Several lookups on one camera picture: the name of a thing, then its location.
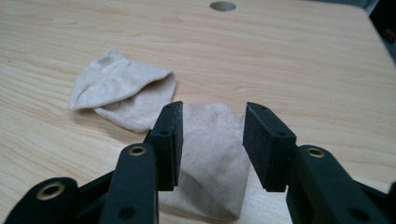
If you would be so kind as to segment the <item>beige sock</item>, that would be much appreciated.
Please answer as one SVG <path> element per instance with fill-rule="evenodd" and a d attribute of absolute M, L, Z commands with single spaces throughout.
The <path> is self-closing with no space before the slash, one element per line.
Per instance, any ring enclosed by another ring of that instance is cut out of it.
<path fill-rule="evenodd" d="M 69 108 L 91 108 L 122 128 L 144 133 L 172 102 L 176 86 L 172 71 L 132 61 L 113 49 L 76 76 Z"/>
<path fill-rule="evenodd" d="M 160 194 L 160 203 L 178 211 L 221 221 L 240 217 L 249 159 L 242 146 L 244 118 L 224 103 L 183 108 L 179 184 Z"/>

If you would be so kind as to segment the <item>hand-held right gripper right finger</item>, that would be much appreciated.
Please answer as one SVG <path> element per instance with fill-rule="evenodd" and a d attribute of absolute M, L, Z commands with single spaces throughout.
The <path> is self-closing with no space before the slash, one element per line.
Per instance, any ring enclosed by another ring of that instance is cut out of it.
<path fill-rule="evenodd" d="M 296 135 L 268 107 L 247 102 L 243 146 L 268 192 L 283 192 L 287 157 L 296 146 Z"/>

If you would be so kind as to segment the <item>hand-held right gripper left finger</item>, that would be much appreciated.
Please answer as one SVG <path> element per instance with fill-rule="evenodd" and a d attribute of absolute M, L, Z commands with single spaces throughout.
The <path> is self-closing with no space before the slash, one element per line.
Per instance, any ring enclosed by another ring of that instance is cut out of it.
<path fill-rule="evenodd" d="M 183 148 L 183 103 L 165 105 L 145 143 L 156 155 L 158 191 L 173 191 L 178 186 Z"/>

